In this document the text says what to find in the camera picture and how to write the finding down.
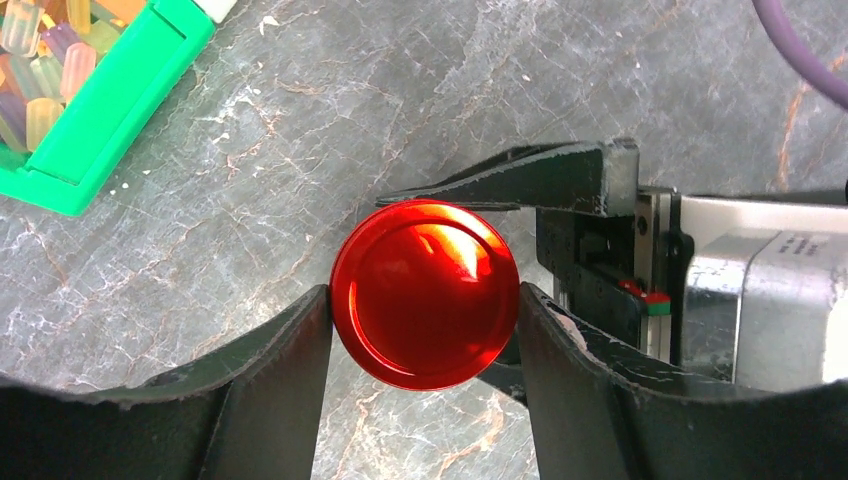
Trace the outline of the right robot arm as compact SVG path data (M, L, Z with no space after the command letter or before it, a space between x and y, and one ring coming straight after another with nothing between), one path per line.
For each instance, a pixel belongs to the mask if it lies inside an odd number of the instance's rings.
M630 138L509 148L378 206L530 208L555 301L642 353L772 392L847 375L847 189L685 195Z

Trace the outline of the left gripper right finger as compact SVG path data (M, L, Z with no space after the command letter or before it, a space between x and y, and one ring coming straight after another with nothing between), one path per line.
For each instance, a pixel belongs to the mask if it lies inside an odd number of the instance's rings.
M648 357L520 288L518 337L544 479L843 479L847 385L769 393Z

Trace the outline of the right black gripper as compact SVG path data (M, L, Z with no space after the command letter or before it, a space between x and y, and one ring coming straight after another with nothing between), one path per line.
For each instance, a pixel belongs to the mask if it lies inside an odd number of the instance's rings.
M553 275L555 300L677 365L693 239L681 228L675 189L638 192L639 159L631 138L512 147L440 182L380 195L375 205L428 199L477 211L548 209L536 213L536 255ZM476 378L527 407L516 331Z

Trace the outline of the red jar lid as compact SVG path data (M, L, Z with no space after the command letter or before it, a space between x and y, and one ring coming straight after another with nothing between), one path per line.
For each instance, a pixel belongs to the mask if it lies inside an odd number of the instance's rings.
M336 331L396 388L433 391L491 366L517 323L519 273L486 220L436 200L381 207L343 242L330 275Z

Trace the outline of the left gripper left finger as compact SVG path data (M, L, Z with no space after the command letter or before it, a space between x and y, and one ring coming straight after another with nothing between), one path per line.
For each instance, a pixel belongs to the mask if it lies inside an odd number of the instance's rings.
M5 479L307 479L332 344L327 289L135 388L1 380Z

